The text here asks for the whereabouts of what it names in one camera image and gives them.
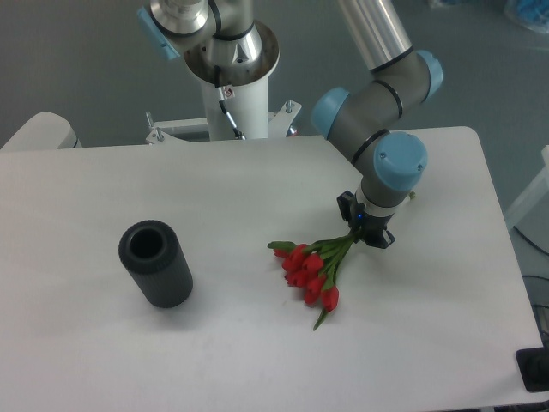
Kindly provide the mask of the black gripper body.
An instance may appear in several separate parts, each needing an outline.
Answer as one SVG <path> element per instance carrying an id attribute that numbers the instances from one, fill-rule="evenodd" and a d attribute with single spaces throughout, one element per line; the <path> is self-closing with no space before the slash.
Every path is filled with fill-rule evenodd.
<path id="1" fill-rule="evenodd" d="M 359 231 L 365 237 L 381 235 L 387 229 L 393 215 L 374 216 L 368 212 L 364 204 L 359 204 L 353 212 L 353 230 Z"/>

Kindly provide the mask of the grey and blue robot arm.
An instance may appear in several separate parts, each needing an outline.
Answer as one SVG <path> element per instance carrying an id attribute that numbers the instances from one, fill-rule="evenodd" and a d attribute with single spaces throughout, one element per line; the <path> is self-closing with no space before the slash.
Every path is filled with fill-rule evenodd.
<path id="1" fill-rule="evenodd" d="M 361 174 L 355 192 L 339 195 L 342 219 L 356 240 L 385 249 L 394 236 L 388 223 L 419 182 L 425 145 L 390 126 L 437 92 L 439 61 L 413 48 L 390 1 L 338 4 L 371 82 L 351 94 L 329 90 L 315 104 L 311 122 Z M 284 136 L 288 102 L 268 115 L 268 78 L 280 57 L 277 38 L 258 21 L 250 1 L 149 1 L 137 12 L 149 41 L 168 60 L 182 58 L 202 88 L 213 141 Z"/>

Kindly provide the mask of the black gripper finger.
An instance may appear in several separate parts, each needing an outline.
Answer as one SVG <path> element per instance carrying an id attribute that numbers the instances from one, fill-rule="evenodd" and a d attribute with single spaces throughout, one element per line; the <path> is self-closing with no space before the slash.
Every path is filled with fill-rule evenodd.
<path id="1" fill-rule="evenodd" d="M 354 194 L 351 191 L 342 192 L 336 202 L 343 221 L 349 223 L 352 220 L 351 206 L 353 204 Z"/>
<path id="2" fill-rule="evenodd" d="M 387 249 L 395 242 L 394 235 L 386 229 L 363 231 L 360 238 L 369 247 L 377 249 Z"/>

